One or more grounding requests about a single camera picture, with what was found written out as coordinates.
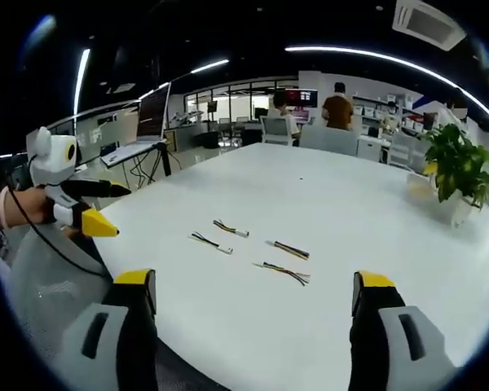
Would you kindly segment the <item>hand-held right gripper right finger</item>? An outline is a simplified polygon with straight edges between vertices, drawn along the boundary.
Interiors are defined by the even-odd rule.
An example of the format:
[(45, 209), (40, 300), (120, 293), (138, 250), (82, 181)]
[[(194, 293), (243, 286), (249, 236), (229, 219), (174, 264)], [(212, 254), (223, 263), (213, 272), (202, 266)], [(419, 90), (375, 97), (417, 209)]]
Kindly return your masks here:
[(440, 390), (456, 374), (440, 330), (394, 282), (354, 273), (349, 390)]

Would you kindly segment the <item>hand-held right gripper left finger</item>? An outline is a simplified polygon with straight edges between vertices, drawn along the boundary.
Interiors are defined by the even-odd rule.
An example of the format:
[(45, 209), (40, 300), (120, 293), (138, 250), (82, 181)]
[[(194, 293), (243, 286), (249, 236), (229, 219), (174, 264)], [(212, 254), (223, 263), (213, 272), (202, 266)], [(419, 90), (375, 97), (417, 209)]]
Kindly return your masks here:
[(63, 333), (59, 377), (66, 388), (157, 390), (155, 315), (155, 271), (118, 275)]

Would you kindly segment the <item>person's left hand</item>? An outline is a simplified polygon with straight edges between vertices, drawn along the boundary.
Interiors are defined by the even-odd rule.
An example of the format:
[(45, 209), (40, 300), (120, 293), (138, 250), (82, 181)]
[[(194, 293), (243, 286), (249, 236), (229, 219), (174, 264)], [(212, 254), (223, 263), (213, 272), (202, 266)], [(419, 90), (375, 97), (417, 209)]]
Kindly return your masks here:
[(8, 191), (4, 200), (5, 222), (8, 227), (49, 224), (53, 219), (53, 202), (42, 188), (30, 187), (24, 191)]

